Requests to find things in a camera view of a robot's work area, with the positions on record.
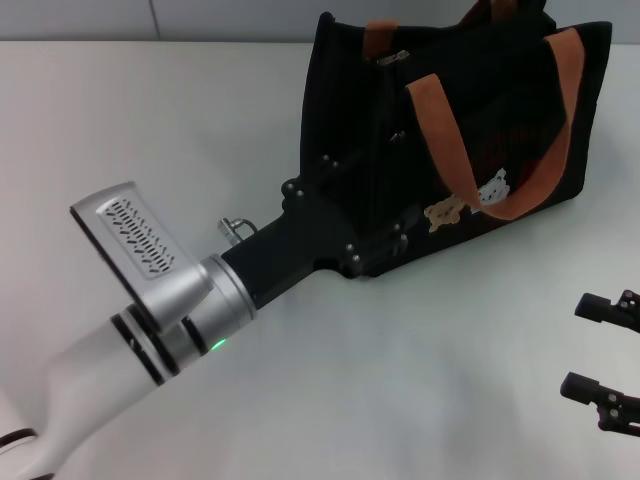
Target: white bear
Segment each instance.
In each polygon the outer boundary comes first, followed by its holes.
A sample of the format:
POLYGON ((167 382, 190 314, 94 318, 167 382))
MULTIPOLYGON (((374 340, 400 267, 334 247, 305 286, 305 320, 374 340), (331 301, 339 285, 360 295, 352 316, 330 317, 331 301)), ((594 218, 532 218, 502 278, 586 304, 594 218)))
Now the white bear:
MULTIPOLYGON (((505 180, 506 176, 507 172, 504 171, 504 168, 501 168, 495 177, 489 180, 486 185, 480 187, 478 195, 480 196, 480 203, 482 205, 493 205, 507 197, 511 187, 507 185, 507 181, 505 180)), ((477 208, 471 209, 471 213, 477 213, 479 211, 477 208)))

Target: bag handle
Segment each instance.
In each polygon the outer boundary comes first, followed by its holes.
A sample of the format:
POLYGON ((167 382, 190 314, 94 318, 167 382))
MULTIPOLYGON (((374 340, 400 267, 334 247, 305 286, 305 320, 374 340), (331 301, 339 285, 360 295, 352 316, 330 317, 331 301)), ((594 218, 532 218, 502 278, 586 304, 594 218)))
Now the bag handle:
MULTIPOLYGON (((485 7, 487 0, 478 0, 460 21, 461 25, 468 23, 485 7)), ((499 22, 511 18, 518 10, 518 0, 490 0, 491 21, 499 22)), ((367 23, 362 40, 362 56, 374 58, 384 55, 391 50, 393 34, 398 29, 398 21, 378 20, 367 23)))
POLYGON ((362 40, 362 56, 374 58, 391 50, 393 34, 397 28, 397 20, 379 20, 367 23, 362 40))
POLYGON ((472 23, 481 18, 482 12, 487 7, 491 8, 491 21, 500 22, 511 18, 518 10, 518 0, 478 0, 473 7, 462 17, 459 25, 472 23))
POLYGON ((467 205, 501 220, 514 220, 544 202, 560 183, 567 165, 585 51, 574 28, 545 40, 558 67, 566 121, 529 179, 512 195, 493 205, 480 203, 469 157, 438 76, 431 74, 408 86, 420 130, 445 186, 467 205))

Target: zipper pull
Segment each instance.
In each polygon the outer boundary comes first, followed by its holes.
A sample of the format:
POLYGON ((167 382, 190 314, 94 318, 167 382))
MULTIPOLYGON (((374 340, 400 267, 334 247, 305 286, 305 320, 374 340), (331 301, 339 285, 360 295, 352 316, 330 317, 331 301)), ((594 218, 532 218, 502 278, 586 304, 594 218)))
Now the zipper pull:
POLYGON ((398 62, 400 60, 404 60, 408 56, 409 56, 409 52, 407 52, 406 50, 400 50, 395 55, 389 55, 388 57, 381 58, 376 63, 378 65, 380 65, 381 67, 387 67, 387 66, 391 65, 393 62, 398 62))

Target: black ring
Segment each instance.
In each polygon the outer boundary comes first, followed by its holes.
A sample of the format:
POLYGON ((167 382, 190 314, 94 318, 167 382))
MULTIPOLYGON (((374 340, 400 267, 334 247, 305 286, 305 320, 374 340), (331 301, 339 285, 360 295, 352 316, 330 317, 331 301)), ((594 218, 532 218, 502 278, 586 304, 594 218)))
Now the black ring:
POLYGON ((158 369, 149 359, 149 356, 140 346, 140 343, 138 343, 136 338, 133 336, 133 334, 129 330, 129 327, 127 327, 127 325, 124 323, 122 317, 120 317, 120 315, 114 315, 113 317, 111 317, 111 322, 113 323, 113 326, 116 327, 116 330, 120 332, 120 335, 122 335, 124 341, 127 343, 127 345, 129 345, 129 348, 133 350, 133 353, 135 353, 140 362, 142 362, 142 365, 144 365, 144 368, 147 369, 147 372, 149 372, 149 375, 151 375, 153 381, 156 382, 156 385, 162 385, 164 383, 164 378, 162 378, 162 375, 160 375, 158 369))
POLYGON ((200 355, 205 356, 207 353, 209 353, 207 344, 204 343, 204 339, 202 338, 202 335, 200 335, 198 328, 194 325, 193 320, 191 320, 191 317, 189 317, 189 315, 187 315, 182 319, 182 326, 191 337, 191 341, 200 352, 200 355))
POLYGON ((180 373, 178 364, 169 353, 169 350, 167 350, 167 347, 164 346, 162 340, 158 338, 155 332, 149 327, 149 324, 145 322, 146 318, 144 314, 138 309, 138 305, 129 305, 127 307, 127 311, 131 314, 131 316, 145 333, 145 335, 149 337, 149 340, 151 340, 151 343, 156 348, 158 355, 160 355, 160 358, 164 362, 164 365, 167 367, 167 370, 169 370, 174 377, 178 375, 180 373))
POLYGON ((33 428, 22 428, 20 430, 7 433, 6 435, 0 437, 0 448, 4 448, 7 445, 11 445, 13 442, 17 442, 18 440, 22 440, 23 438, 37 437, 37 436, 38 434, 33 428))

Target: green led light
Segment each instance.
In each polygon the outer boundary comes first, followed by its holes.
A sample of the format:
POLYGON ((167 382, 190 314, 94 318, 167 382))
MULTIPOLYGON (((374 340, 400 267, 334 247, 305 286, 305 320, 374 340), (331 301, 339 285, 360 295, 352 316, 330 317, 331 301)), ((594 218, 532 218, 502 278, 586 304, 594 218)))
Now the green led light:
POLYGON ((223 338, 222 340, 220 340, 218 343, 216 343, 213 347, 211 347, 211 350, 215 350, 216 348, 218 348, 220 345, 222 345, 224 342, 226 342, 227 339, 223 338))

